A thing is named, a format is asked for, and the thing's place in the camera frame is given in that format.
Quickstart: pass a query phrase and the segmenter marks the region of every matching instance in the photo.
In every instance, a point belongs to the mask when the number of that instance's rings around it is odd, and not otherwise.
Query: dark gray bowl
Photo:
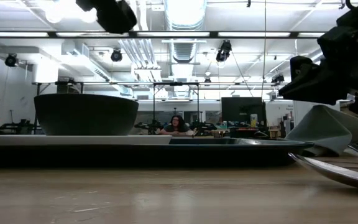
[[[138,102],[92,94],[46,94],[34,98],[41,128],[51,136],[123,136],[135,123]]]

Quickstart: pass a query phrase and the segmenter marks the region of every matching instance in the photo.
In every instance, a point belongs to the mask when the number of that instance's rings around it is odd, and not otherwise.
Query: person
[[[183,118],[179,115],[173,115],[171,118],[171,123],[165,126],[160,134],[166,135],[192,135],[193,132],[186,125]]]

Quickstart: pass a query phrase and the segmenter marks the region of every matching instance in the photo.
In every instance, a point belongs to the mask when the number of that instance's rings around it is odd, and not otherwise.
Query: folded napkin
[[[285,139],[313,142],[316,146],[342,154],[349,143],[358,142],[358,118],[316,105]],[[320,149],[307,150],[317,156],[322,153]]]

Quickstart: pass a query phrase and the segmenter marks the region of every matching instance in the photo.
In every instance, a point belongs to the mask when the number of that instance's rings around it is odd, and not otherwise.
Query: workbench
[[[358,158],[320,158],[358,171]],[[293,164],[242,170],[0,170],[0,223],[357,223],[358,190]]]

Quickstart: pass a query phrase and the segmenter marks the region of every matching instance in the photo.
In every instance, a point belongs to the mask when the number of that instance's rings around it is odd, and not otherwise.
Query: computer monitor
[[[222,120],[246,122],[250,116],[257,114],[258,122],[266,120],[265,103],[261,97],[222,97]]]

